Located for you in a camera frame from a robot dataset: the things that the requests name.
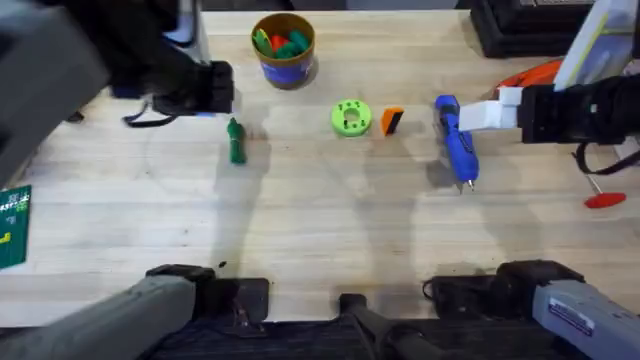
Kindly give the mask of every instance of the green box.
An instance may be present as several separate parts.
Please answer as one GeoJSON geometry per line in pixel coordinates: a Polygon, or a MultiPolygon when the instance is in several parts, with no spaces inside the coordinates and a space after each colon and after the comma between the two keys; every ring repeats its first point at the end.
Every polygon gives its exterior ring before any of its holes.
{"type": "Polygon", "coordinates": [[[0,269],[27,259],[31,185],[0,193],[0,269]]]}

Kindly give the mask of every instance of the wooden table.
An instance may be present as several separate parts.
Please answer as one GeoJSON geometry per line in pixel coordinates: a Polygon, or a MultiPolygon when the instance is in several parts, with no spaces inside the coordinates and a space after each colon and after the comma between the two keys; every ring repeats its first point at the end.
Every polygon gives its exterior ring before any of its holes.
{"type": "MultiPolygon", "coordinates": [[[[476,101],[543,59],[482,57],[467,12],[303,13],[319,71],[282,91],[249,42],[264,13],[208,13],[212,55],[235,70],[249,163],[228,161],[227,116],[126,128],[139,103],[98,97],[62,124],[27,172],[28,261],[0,273],[0,326],[40,325],[129,287],[165,263],[218,267],[272,282],[270,320],[328,319],[342,292],[390,316],[431,316],[421,282],[545,258],[583,273],[640,312],[640,172],[600,180],[629,199],[593,211],[573,146],[522,145],[518,131],[478,133],[481,175],[460,196],[433,129],[443,93],[476,101]],[[406,109],[398,133],[377,121],[337,137],[331,106],[359,98],[378,118],[406,109]]],[[[590,161],[614,161],[610,148],[590,161]]]]}

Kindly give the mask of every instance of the sticker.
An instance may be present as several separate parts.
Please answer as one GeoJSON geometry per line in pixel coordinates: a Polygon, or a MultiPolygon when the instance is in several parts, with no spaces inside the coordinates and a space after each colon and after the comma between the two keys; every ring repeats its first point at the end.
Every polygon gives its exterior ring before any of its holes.
{"type": "Polygon", "coordinates": [[[267,79],[277,83],[289,84],[307,77],[313,65],[313,57],[309,57],[307,60],[292,66],[272,66],[267,63],[260,64],[267,79]]]}
{"type": "Polygon", "coordinates": [[[549,298],[549,312],[566,321],[581,333],[593,336],[593,329],[596,327],[593,320],[572,309],[569,305],[554,298],[549,298]]]}

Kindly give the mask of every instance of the gray robot arm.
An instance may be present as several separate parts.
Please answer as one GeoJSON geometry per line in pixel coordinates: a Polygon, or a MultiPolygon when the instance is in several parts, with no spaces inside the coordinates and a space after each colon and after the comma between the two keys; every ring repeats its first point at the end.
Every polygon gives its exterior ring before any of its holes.
{"type": "Polygon", "coordinates": [[[11,360],[135,359],[192,317],[196,285],[179,276],[152,276],[130,289],[0,343],[11,360]]]}

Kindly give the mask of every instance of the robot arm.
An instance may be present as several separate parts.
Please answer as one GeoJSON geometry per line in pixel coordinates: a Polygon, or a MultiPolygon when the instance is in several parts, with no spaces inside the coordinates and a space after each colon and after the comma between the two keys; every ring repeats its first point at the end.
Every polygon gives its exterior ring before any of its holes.
{"type": "MultiPolygon", "coordinates": [[[[0,185],[106,85],[118,97],[150,93],[168,116],[231,111],[231,66],[196,60],[180,46],[199,44],[165,36],[182,25],[179,5],[192,0],[180,1],[2,1],[0,185]]],[[[187,25],[195,34],[199,22],[187,25]]]]}

